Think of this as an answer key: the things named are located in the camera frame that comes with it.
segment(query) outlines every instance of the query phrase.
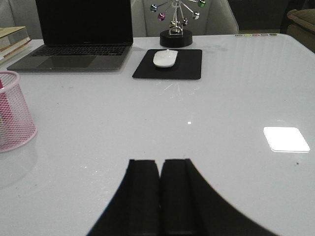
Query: stack of books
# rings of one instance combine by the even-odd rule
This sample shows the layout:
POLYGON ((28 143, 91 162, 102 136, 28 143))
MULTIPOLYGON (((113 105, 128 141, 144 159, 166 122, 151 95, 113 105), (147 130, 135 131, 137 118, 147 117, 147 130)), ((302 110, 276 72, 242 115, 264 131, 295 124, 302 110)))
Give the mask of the stack of books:
POLYGON ((25 26, 0 28, 0 64, 25 50, 30 41, 25 26))

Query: laptop trackpad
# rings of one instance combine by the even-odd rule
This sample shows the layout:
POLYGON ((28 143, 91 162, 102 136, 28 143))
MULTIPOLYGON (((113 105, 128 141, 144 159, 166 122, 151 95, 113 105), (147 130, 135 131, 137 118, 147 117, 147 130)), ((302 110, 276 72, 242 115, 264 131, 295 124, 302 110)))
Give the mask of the laptop trackpad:
POLYGON ((54 56, 37 68, 87 68, 96 56, 54 56))

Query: black round base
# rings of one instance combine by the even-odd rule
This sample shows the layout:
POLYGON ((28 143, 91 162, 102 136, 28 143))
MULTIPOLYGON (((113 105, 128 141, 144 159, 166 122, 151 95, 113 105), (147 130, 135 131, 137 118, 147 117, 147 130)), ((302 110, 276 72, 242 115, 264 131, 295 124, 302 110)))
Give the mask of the black round base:
POLYGON ((168 30, 159 34, 159 43, 168 48, 181 48, 192 44, 192 32, 184 29, 183 35, 169 35, 168 30))

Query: laptop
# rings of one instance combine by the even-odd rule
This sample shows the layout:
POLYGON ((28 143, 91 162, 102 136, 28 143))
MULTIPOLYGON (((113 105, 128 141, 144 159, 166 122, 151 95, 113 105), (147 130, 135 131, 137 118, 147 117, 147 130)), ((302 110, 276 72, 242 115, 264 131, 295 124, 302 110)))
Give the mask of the laptop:
POLYGON ((133 44, 130 0, 36 0, 44 45, 13 71, 118 70, 133 44))

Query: laptop keyboard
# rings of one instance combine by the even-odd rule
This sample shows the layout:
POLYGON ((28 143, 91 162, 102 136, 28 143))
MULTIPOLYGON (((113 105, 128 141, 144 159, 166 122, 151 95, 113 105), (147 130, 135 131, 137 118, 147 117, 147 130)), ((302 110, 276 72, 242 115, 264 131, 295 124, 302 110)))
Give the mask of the laptop keyboard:
POLYGON ((120 56, 125 45, 56 46, 43 47, 32 56, 120 56))

